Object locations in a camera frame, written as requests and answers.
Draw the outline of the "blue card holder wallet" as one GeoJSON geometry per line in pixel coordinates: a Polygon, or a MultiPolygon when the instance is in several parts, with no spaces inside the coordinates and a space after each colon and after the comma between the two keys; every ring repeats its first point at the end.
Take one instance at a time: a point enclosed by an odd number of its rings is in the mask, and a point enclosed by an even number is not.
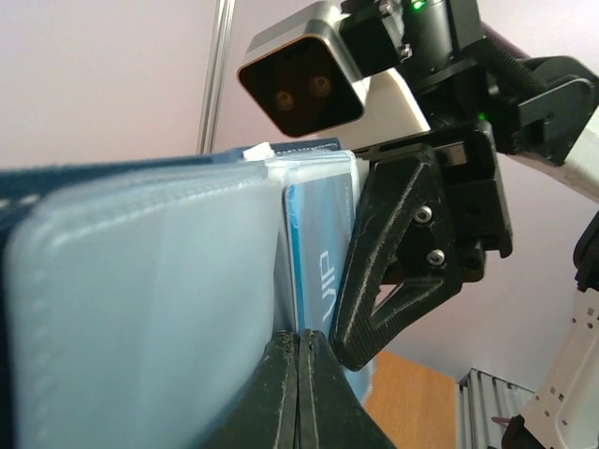
{"type": "Polygon", "coordinates": [[[1,173],[1,444],[197,448],[297,335],[285,189],[338,140],[1,173]]]}

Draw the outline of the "blue VIP card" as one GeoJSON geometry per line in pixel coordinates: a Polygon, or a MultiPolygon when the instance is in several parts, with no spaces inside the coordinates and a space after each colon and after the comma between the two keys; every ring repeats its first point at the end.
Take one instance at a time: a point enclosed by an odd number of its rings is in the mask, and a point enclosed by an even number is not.
{"type": "Polygon", "coordinates": [[[297,328],[328,335],[355,220],[352,176],[292,183],[284,206],[297,328]]]}

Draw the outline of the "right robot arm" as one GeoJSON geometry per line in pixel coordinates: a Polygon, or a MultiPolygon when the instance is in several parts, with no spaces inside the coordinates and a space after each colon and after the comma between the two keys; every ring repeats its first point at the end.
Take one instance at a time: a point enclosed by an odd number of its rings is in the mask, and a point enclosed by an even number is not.
{"type": "MultiPolygon", "coordinates": [[[[403,40],[412,60],[370,90],[363,116],[340,126],[348,149],[412,134],[406,115],[430,127],[490,125],[498,152],[588,198],[598,196],[598,153],[579,143],[598,108],[598,78],[568,56],[530,58],[484,24],[474,1],[405,1],[403,40]]],[[[543,385],[509,421],[505,448],[598,444],[598,224],[577,242],[575,313],[543,385]]]]}

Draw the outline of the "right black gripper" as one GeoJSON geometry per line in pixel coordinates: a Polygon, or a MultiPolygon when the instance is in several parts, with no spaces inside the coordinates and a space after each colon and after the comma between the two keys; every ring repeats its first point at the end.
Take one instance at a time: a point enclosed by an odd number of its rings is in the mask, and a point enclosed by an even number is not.
{"type": "Polygon", "coordinates": [[[358,371],[455,296],[461,273],[464,282],[481,281],[486,253],[509,256],[513,233],[490,123],[467,121],[354,152],[371,170],[329,341],[339,362],[358,371]]]}

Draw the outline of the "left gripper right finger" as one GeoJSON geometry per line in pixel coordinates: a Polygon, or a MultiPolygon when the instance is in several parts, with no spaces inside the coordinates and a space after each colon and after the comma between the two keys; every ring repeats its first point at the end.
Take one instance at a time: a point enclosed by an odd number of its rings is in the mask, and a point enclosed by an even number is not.
{"type": "Polygon", "coordinates": [[[320,331],[299,338],[298,447],[392,448],[355,396],[320,331]]]}

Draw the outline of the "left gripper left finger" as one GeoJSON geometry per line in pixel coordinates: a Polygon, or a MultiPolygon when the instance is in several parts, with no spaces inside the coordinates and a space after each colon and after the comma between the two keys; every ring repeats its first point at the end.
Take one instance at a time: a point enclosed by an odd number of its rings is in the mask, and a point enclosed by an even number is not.
{"type": "Polygon", "coordinates": [[[299,337],[275,333],[251,382],[203,448],[294,448],[298,408],[299,337]]]}

